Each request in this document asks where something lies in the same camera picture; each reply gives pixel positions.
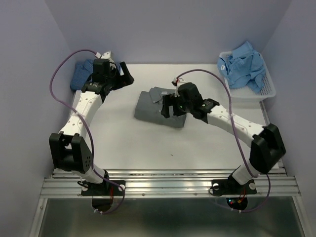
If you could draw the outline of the grey long sleeve shirt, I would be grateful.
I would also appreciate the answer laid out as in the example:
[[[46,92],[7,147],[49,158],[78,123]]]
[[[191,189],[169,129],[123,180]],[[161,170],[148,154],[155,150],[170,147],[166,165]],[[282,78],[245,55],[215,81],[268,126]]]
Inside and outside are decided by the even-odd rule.
[[[174,94],[174,89],[152,87],[149,91],[141,91],[135,107],[134,117],[138,120],[151,122],[158,125],[165,125],[173,128],[183,128],[186,115],[170,116],[165,118],[161,115],[163,96]]]

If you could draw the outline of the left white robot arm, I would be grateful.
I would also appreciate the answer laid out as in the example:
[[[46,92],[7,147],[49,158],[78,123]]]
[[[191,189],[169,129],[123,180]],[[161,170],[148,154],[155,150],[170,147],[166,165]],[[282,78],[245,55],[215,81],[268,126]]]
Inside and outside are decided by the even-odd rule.
[[[109,180],[107,171],[94,164],[94,145],[88,145],[85,139],[92,137],[89,126],[109,93],[133,83],[125,62],[116,65],[109,59],[95,59],[76,107],[69,107],[72,114],[67,123],[49,138],[54,167],[78,175],[100,195],[115,183]]]

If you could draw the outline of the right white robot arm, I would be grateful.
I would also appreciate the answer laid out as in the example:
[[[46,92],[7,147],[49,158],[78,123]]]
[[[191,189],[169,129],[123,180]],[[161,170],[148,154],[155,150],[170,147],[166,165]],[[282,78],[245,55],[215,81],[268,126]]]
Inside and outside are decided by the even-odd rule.
[[[260,125],[250,122],[225,109],[213,99],[203,99],[197,86],[191,82],[177,87],[175,93],[162,97],[161,114],[191,114],[209,125],[216,126],[242,141],[250,148],[249,159],[244,159],[233,173],[219,185],[219,189],[229,194],[238,193],[259,174],[267,174],[285,155],[286,149],[278,127],[272,123]]]

